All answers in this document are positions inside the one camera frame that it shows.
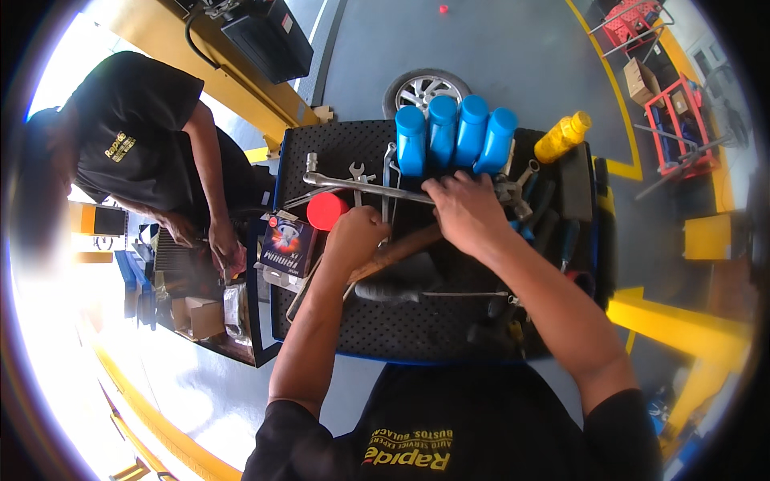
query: black pegboard tray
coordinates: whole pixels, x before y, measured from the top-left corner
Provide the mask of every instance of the black pegboard tray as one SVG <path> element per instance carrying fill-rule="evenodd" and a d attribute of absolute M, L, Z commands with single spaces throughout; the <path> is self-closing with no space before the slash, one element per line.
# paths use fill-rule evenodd
<path fill-rule="evenodd" d="M 518 129 L 517 147 L 512 177 L 521 173 L 532 156 L 534 143 L 543 132 Z M 396 137 L 395 122 L 392 120 L 373 120 L 360 122 L 333 122 L 325 125 L 312 125 L 286 131 L 281 152 L 278 175 L 276 205 L 280 207 L 286 200 L 305 194 L 314 189 L 302 180 L 305 172 L 308 152 L 318 154 L 318 171 L 338 178 L 348 178 L 351 162 L 362 162 L 365 173 L 377 175 L 374 183 L 381 184 L 383 172 L 383 154 L 388 142 Z M 556 175 L 556 169 L 547 166 L 541 170 L 546 178 Z M 435 175 L 440 172 L 429 172 Z M 391 176 L 391 185 L 395 186 L 395 173 Z M 421 179 L 404 178 L 402 188 L 420 191 Z M 340 194 L 353 204 L 352 192 Z M 378 210 L 381 199 L 375 195 L 363 195 L 363 203 Z M 422 228 L 435 222 L 431 206 L 415 202 L 400 201 L 397 217 L 393 226 L 393 237 Z M 305 219 L 305 206 L 291 211 Z M 322 233 L 316 244 L 316 256 L 323 251 L 326 236 Z M 574 262 L 581 264 L 581 244 L 578 242 Z M 428 249 L 437 269 L 444 278 L 444 284 L 436 290 L 445 292 L 491 291 L 497 287 L 497 277 L 475 259 L 457 251 L 446 241 L 439 241 Z M 286 338 L 290 324 L 286 320 L 294 297 L 293 292 L 270 286 L 270 305 L 273 323 L 273 336 L 281 341 Z M 381 359 L 391 362 L 407 363 L 448 363 L 490 360 L 488 352 L 478 349 L 467 342 L 467 330 L 470 325 L 486 315 L 488 298 L 426 298 L 420 303 L 389 305 L 351 296 L 343 307 L 340 339 L 337 352 Z M 530 340 L 527 346 L 527 358 L 549 356 L 540 337 L 531 323 L 525 326 Z"/>

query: hand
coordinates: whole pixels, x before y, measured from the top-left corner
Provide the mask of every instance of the hand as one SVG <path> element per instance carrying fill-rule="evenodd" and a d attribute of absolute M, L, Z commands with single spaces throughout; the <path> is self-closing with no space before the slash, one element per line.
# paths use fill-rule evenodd
<path fill-rule="evenodd" d="M 369 262 L 382 239 L 390 235 L 390 226 L 371 205 L 354 207 L 342 214 L 329 233 L 323 251 L 324 263 L 350 274 Z"/>
<path fill-rule="evenodd" d="M 219 221 L 213 219 L 209 227 L 209 246 L 219 262 L 220 270 L 224 272 L 228 266 L 236 264 L 238 252 L 238 237 L 229 219 Z"/>
<path fill-rule="evenodd" d="M 174 242 L 188 249 L 193 248 L 195 228 L 184 215 L 175 212 L 163 212 L 158 217 L 158 223 L 169 231 Z"/>
<path fill-rule="evenodd" d="M 487 174 L 474 181 L 458 170 L 441 183 L 428 179 L 422 188 L 436 203 L 434 215 L 444 238 L 469 256 L 479 259 L 513 232 Z"/>

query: blue oil bottle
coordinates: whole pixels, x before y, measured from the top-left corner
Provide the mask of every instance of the blue oil bottle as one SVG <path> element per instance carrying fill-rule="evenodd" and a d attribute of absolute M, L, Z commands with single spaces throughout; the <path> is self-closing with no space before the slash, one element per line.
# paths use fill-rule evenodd
<path fill-rule="evenodd" d="M 428 162 L 433 167 L 446 167 L 454 153 L 457 131 L 457 102 L 439 95 L 428 104 Z"/>
<path fill-rule="evenodd" d="M 460 121 L 457 124 L 457 145 L 454 163 L 470 167 L 484 147 L 489 107 L 478 95 L 469 95 L 460 103 Z"/>
<path fill-rule="evenodd" d="M 421 177 L 425 168 L 425 116 L 414 105 L 396 112 L 396 144 L 401 174 Z"/>
<path fill-rule="evenodd" d="M 514 131 L 519 125 L 519 119 L 505 107 L 495 109 L 489 116 L 487 136 L 484 148 L 474 164 L 474 174 L 494 174 L 508 162 Z"/>

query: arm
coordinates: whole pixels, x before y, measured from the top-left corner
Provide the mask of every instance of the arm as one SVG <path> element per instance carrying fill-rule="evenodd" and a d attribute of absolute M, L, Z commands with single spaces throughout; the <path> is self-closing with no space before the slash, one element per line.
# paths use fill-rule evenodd
<path fill-rule="evenodd" d="M 436 202 L 434 214 L 444 237 L 485 264 L 519 297 L 546 346 L 572 375 L 586 416 L 616 392 L 638 388 L 607 316 L 511 229 L 488 175 L 474 182 L 458 171 L 441 183 L 428 179 L 423 189 Z"/>
<path fill-rule="evenodd" d="M 209 204 L 211 226 L 209 244 L 219 264 L 224 269 L 234 262 L 238 239 L 227 215 L 227 202 L 222 181 L 222 154 L 211 110 L 198 101 L 187 123 L 182 127 L 190 137 L 192 157 L 195 161 L 203 193 Z"/>
<path fill-rule="evenodd" d="M 313 282 L 278 352 L 268 404 L 288 399 L 318 419 L 332 379 L 347 279 L 372 258 L 377 244 L 389 232 L 380 213 L 370 206 L 351 209 L 337 220 Z"/>
<path fill-rule="evenodd" d="M 114 194 L 110 195 L 110 197 L 125 210 L 153 219 L 162 227 L 168 229 L 169 233 L 171 233 L 171 236 L 174 238 L 174 242 L 180 246 L 185 246 L 189 249 L 193 247 L 193 242 L 195 241 L 195 228 L 184 215 L 175 212 L 162 211 L 150 207 L 149 205 L 142 204 L 141 202 L 134 202 L 118 197 Z"/>

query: blue bottle cap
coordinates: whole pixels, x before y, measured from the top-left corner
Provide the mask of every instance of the blue bottle cap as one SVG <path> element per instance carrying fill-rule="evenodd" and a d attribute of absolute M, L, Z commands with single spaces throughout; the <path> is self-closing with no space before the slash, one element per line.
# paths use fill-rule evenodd
<path fill-rule="evenodd" d="M 457 119 L 457 102 L 447 95 L 439 95 L 428 104 L 430 120 L 438 125 L 449 125 Z"/>
<path fill-rule="evenodd" d="M 414 105 L 407 105 L 396 112 L 396 129 L 407 137 L 425 132 L 425 115 Z"/>
<path fill-rule="evenodd" d="M 516 130 L 518 126 L 519 118 L 505 107 L 498 107 L 492 112 L 492 115 L 490 115 L 489 128 L 498 135 L 506 137 L 513 135 L 514 130 Z"/>
<path fill-rule="evenodd" d="M 489 107 L 487 102 L 478 95 L 469 95 L 460 104 L 460 117 L 471 124 L 481 124 L 487 120 Z"/>

